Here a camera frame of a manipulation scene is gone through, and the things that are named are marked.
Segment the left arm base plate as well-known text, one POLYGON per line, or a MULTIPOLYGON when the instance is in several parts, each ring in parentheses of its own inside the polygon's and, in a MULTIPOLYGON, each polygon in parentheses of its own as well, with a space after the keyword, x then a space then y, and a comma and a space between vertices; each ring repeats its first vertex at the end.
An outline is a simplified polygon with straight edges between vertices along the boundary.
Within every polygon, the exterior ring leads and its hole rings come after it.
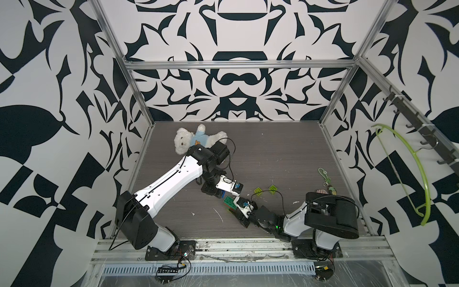
POLYGON ((147 247, 145 254, 146 261, 172 261, 180 257, 194 259, 196 255, 195 240, 178 240, 167 251, 160 251, 152 246, 147 247))

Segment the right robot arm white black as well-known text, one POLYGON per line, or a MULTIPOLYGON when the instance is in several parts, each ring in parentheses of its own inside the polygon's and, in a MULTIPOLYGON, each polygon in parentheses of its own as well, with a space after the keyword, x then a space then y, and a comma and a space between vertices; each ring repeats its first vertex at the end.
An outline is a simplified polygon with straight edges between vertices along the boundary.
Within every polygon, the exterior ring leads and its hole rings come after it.
POLYGON ((265 206, 240 196, 233 200, 234 216, 240 224, 257 226, 276 239, 290 242, 313 230, 313 248, 332 251, 341 239, 358 239, 358 206, 349 197, 309 192, 293 213, 277 215, 265 206))

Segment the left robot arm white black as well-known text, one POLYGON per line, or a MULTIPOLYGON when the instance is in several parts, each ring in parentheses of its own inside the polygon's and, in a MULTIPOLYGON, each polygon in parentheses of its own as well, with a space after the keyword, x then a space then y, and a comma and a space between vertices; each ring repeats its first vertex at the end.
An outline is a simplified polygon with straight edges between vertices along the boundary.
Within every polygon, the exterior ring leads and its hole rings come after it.
POLYGON ((202 192, 219 199, 225 194, 238 194, 240 188, 219 167, 230 156, 228 147, 218 141, 206 148, 190 147, 180 162, 158 180, 135 193, 128 191, 117 199, 115 224, 135 250, 153 247, 170 252, 178 237, 168 228, 157 225, 154 218, 166 203, 194 180, 201 178, 202 192))

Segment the lime square lego brick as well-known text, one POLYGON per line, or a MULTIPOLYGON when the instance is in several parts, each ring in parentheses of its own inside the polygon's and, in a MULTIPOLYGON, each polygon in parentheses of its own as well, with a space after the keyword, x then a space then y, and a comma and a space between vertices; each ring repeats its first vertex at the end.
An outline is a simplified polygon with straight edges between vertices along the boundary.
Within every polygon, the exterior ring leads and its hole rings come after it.
POLYGON ((271 185, 268 190, 271 194, 276 194, 278 188, 275 185, 271 185))
POLYGON ((263 194, 264 194, 264 191, 259 187, 254 190, 255 196, 261 197, 263 194))

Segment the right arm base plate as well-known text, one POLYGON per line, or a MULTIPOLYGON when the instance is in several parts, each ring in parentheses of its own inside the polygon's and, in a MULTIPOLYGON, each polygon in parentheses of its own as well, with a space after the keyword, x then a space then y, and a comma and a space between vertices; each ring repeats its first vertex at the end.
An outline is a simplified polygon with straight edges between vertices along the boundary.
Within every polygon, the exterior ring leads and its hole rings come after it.
POLYGON ((331 250, 320 248, 313 239, 295 239, 291 241, 292 251, 296 259, 325 261, 336 257, 340 245, 337 242, 331 250))

